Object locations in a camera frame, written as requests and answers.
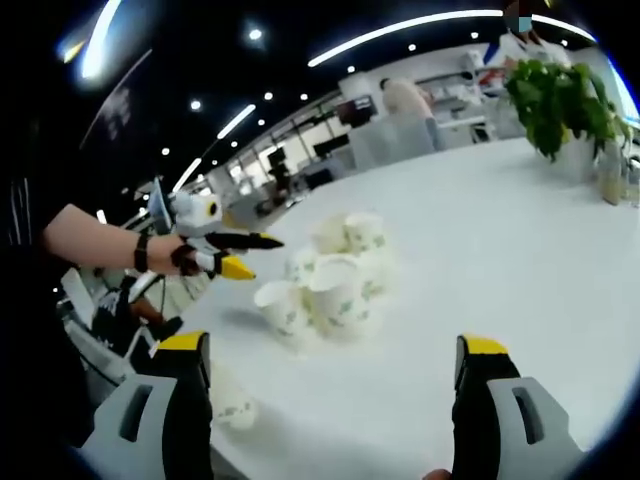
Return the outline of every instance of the white paper cup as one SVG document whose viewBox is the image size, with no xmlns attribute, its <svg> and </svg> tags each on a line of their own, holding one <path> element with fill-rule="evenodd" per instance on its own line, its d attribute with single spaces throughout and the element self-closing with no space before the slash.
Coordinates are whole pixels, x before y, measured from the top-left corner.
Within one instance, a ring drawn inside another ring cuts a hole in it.
<svg viewBox="0 0 640 480">
<path fill-rule="evenodd" d="M 352 253 L 387 248 L 388 239 L 382 217 L 373 213 L 354 213 L 345 219 L 345 230 Z"/>
<path fill-rule="evenodd" d="M 349 249 L 344 229 L 346 214 L 337 214 L 314 225 L 311 239 L 322 254 L 343 253 Z"/>
<path fill-rule="evenodd" d="M 321 258 L 309 283 L 314 314 L 329 335 L 342 339 L 362 337 L 371 325 L 361 272 L 350 257 Z"/>
<path fill-rule="evenodd" d="M 229 371 L 211 363 L 209 400 L 213 421 L 234 430 L 248 430 L 255 423 L 258 407 L 255 400 L 235 381 Z"/>
<path fill-rule="evenodd" d="M 311 315 L 303 307 L 302 294 L 295 284 L 267 283 L 256 292 L 254 302 L 282 343 L 295 350 L 313 343 L 316 333 Z"/>
<path fill-rule="evenodd" d="M 307 287 L 316 268 L 316 261 L 319 255 L 318 251 L 311 245 L 296 250 L 285 264 L 287 280 L 299 287 Z"/>
<path fill-rule="evenodd" d="M 367 300 L 389 291 L 393 262 L 388 249 L 367 250 L 357 256 L 357 261 L 363 279 L 363 294 Z"/>
</svg>

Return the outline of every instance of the linear ceiling light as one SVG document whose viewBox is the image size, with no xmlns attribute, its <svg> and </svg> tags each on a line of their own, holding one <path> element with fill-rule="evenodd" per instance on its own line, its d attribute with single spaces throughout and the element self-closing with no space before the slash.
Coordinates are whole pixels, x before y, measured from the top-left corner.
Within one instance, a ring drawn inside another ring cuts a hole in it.
<svg viewBox="0 0 640 480">
<path fill-rule="evenodd" d="M 547 25 L 553 25 L 554 27 L 564 28 L 565 30 L 569 30 L 570 32 L 575 33 L 576 35 L 580 35 L 581 37 L 591 40 L 592 42 L 597 42 L 595 37 L 589 32 L 573 26 L 570 23 L 561 22 L 560 20 L 556 20 L 555 18 L 543 17 L 542 15 L 531 15 L 531 19 L 534 22 L 546 23 Z"/>
<path fill-rule="evenodd" d="M 307 64 L 309 67 L 317 67 L 323 62 L 326 62 L 330 58 L 335 57 L 347 50 L 357 47 L 358 45 L 362 45 L 363 43 L 368 42 L 369 40 L 373 40 L 375 38 L 382 37 L 388 33 L 397 32 L 398 30 L 404 30 L 405 28 L 416 27 L 418 25 L 425 25 L 427 23 L 441 22 L 443 20 L 453 20 L 456 18 L 473 18 L 473 17 L 501 17 L 501 10 L 462 10 L 459 12 L 448 12 L 448 13 L 436 13 L 435 15 L 426 15 L 424 17 L 417 17 L 411 20 L 405 20 L 403 22 L 394 23 L 393 25 L 389 25 L 383 28 L 379 28 L 378 30 L 374 30 L 369 33 L 365 33 L 364 35 L 360 35 L 348 42 L 343 43 L 342 45 L 338 45 L 337 47 L 332 48 L 331 50 L 326 51 L 325 53 L 318 55 L 317 57 L 311 59 Z M 561 22 L 559 20 L 554 20 L 553 18 L 543 17 L 541 15 L 532 15 L 532 19 L 536 22 L 546 23 L 548 25 L 554 25 L 556 27 L 564 28 L 565 30 L 569 30 L 573 33 L 581 35 L 589 40 L 595 41 L 593 36 L 591 36 L 588 32 L 582 30 L 581 28 L 575 27 L 565 22 Z"/>
<path fill-rule="evenodd" d="M 182 176 L 180 177 L 180 180 L 178 180 L 178 183 L 176 183 L 173 187 L 173 193 L 176 193 L 178 190 L 180 190 L 182 188 L 182 185 L 184 185 L 184 183 L 187 181 L 187 179 L 191 176 L 191 174 L 194 172 L 194 170 L 196 168 L 198 168 L 198 165 L 200 165 L 200 162 L 202 162 L 201 158 L 196 158 L 193 162 L 191 162 L 191 165 L 189 165 L 189 168 L 187 168 L 184 173 L 182 174 Z"/>
<path fill-rule="evenodd" d="M 247 105 L 244 110 L 242 110 L 238 115 L 236 115 L 236 117 L 231 120 L 226 127 L 224 127 L 220 133 L 218 134 L 218 140 L 222 140 L 224 137 L 226 137 L 227 135 L 229 135 L 229 133 L 231 132 L 231 130 L 233 130 L 234 128 L 236 128 L 240 122 L 242 122 L 242 120 L 244 120 L 245 118 L 247 118 L 249 115 L 251 115 L 251 113 L 256 109 L 256 106 L 254 104 L 251 105 Z"/>
<path fill-rule="evenodd" d="M 84 78 L 95 77 L 102 68 L 102 57 L 104 54 L 104 40 L 107 38 L 109 25 L 116 14 L 122 0 L 109 0 L 100 12 L 96 26 L 91 34 L 89 46 L 82 62 L 82 76 Z"/>
</svg>

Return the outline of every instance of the white flower pot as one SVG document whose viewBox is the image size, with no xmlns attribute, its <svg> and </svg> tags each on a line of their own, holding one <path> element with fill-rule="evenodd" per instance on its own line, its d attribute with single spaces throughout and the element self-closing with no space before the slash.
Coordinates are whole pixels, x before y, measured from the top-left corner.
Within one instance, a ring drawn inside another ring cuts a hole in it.
<svg viewBox="0 0 640 480">
<path fill-rule="evenodd" d="M 554 174 L 567 183 L 574 185 L 588 183 L 594 178 L 594 140 L 593 138 L 587 140 L 587 134 L 584 132 L 578 139 L 572 133 L 569 134 L 569 138 L 569 142 L 560 148 L 556 155 L 556 161 L 551 164 L 550 168 Z"/>
</svg>

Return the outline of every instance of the gray gripper base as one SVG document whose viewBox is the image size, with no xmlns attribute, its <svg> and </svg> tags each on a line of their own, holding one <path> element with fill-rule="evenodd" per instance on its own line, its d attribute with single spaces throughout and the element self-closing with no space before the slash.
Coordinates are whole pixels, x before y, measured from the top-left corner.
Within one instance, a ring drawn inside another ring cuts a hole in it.
<svg viewBox="0 0 640 480">
<path fill-rule="evenodd" d="M 534 378 L 487 382 L 500 426 L 498 480 L 561 479 L 583 457 L 569 415 Z"/>
<path fill-rule="evenodd" d="M 80 455 L 101 479 L 165 478 L 162 432 L 176 382 L 175 378 L 132 375 L 96 410 L 95 430 Z M 140 423 L 135 428 L 137 419 Z"/>
</svg>

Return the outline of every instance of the green plant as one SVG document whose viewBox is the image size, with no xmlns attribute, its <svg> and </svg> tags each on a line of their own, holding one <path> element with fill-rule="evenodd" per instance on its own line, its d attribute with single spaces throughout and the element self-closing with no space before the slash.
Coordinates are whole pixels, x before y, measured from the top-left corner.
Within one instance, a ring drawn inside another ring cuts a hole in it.
<svg viewBox="0 0 640 480">
<path fill-rule="evenodd" d="M 562 144 L 569 141 L 570 131 L 575 138 L 586 132 L 587 138 L 595 140 L 594 157 L 618 133 L 629 141 L 629 127 L 616 114 L 602 80 L 588 65 L 567 68 L 539 60 L 520 61 L 507 91 L 529 142 L 552 163 Z"/>
</svg>

